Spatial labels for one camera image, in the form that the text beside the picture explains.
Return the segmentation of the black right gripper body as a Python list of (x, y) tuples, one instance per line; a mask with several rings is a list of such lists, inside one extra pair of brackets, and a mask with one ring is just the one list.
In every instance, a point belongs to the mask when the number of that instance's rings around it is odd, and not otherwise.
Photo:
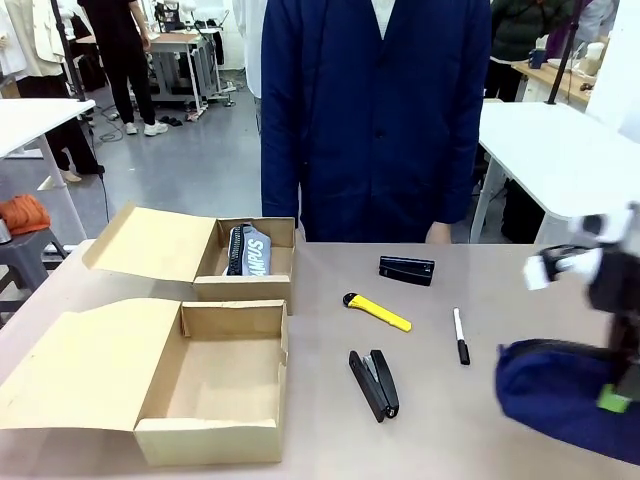
[(600, 262), (587, 289), (595, 310), (639, 322), (639, 257), (609, 246), (599, 248)]

